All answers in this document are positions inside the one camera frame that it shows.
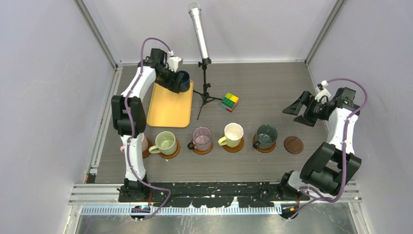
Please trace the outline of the navy blue cup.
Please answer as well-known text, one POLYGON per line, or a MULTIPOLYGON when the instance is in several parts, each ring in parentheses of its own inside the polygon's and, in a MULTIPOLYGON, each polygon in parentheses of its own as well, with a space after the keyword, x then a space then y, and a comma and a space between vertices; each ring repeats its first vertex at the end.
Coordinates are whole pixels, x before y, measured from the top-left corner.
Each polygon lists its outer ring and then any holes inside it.
POLYGON ((178 71, 177 78, 180 80, 180 92, 186 92, 190 87, 190 75, 187 71, 178 71))

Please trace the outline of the dark brown coaster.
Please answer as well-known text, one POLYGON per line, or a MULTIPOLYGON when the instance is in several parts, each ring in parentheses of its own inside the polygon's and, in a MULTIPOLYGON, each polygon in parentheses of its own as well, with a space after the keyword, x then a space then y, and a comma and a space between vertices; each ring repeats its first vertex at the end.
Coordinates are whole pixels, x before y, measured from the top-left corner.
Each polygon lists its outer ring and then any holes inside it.
POLYGON ((283 145, 286 151, 291 154, 300 154, 304 150, 304 143, 296 136, 288 136, 283 145))

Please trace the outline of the dark green mug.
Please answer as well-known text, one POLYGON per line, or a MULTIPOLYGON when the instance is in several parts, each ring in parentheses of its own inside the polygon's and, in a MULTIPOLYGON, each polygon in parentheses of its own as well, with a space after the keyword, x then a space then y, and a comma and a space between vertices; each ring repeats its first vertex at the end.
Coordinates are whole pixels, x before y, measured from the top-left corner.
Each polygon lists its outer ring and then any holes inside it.
POLYGON ((261 125, 254 135, 253 147, 255 149, 269 150, 278 138, 278 132, 271 125, 261 125))

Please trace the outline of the light green mug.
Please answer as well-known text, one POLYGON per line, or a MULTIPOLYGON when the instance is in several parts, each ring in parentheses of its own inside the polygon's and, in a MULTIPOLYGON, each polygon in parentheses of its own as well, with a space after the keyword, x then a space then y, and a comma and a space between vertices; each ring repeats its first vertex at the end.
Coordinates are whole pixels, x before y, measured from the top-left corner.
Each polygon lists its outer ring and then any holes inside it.
POLYGON ((153 146, 149 147, 151 154, 163 154, 170 156, 177 150, 175 135, 169 131, 160 132, 155 139, 153 146))

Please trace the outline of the mauve purple cup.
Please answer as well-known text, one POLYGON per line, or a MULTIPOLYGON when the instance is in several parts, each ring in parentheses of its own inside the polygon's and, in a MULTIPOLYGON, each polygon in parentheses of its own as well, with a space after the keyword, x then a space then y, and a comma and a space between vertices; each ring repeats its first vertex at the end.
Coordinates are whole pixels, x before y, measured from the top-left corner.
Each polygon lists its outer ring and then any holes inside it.
POLYGON ((192 132, 191 141, 187 144, 189 150, 207 150, 213 143, 212 131, 208 127, 197 127, 192 132))

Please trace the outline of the pink white cup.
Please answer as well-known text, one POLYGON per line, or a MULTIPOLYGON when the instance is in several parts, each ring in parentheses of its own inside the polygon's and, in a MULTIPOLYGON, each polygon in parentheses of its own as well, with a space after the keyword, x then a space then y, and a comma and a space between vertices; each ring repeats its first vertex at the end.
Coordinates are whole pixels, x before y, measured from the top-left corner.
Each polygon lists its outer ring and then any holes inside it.
MULTIPOLYGON (((143 134, 143 139, 141 140, 141 146, 142 146, 142 152, 146 151, 149 147, 149 142, 144 134, 143 134)), ((125 146, 121 146, 120 151, 124 152, 124 150, 125 150, 125 146)))

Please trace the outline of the cream yellow cup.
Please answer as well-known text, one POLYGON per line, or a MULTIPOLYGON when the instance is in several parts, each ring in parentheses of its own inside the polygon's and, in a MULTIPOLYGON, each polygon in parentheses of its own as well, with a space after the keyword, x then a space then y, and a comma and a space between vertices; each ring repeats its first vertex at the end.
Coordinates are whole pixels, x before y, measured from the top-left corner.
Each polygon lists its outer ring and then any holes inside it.
POLYGON ((238 123, 229 123, 224 128, 224 136, 218 140, 219 146, 237 147, 243 138, 244 130, 238 123))

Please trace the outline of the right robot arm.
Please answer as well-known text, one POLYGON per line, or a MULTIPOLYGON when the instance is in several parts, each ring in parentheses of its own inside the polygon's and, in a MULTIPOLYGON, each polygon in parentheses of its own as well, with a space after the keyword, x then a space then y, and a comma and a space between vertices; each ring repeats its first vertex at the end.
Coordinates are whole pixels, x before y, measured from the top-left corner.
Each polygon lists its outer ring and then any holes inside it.
POLYGON ((360 114, 354 104, 356 91, 339 88, 331 100, 322 103, 309 91, 283 110, 295 115, 294 121, 313 127, 317 120, 326 120, 327 140, 306 161, 301 171, 285 173, 278 186, 284 200, 301 196, 300 187, 312 186, 318 192, 337 196, 342 184, 347 184, 360 168, 362 160, 355 156, 352 138, 360 114))

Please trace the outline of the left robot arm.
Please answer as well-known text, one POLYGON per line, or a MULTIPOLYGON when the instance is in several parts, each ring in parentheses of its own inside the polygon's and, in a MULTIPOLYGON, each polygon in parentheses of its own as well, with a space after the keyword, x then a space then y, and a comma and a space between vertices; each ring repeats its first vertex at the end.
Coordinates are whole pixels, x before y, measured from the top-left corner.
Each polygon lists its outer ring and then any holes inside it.
POLYGON ((182 79, 176 72, 182 62, 172 51, 152 49, 150 55, 138 63, 136 75, 126 90, 111 99, 113 127, 122 140, 126 163, 124 184, 119 191, 126 198, 143 202, 150 194, 142 151, 147 125, 143 98, 154 83, 179 93, 182 79))

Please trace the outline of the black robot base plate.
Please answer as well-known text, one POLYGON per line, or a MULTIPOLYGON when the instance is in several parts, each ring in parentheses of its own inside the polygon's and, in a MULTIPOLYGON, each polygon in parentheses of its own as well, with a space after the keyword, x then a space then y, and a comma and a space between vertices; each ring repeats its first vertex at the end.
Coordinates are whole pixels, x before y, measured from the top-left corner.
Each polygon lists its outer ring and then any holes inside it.
POLYGON ((179 182, 152 183, 149 187, 127 182, 118 188, 119 202, 148 202, 156 207, 241 208, 270 207, 276 201, 297 203, 309 197, 278 182, 179 182))

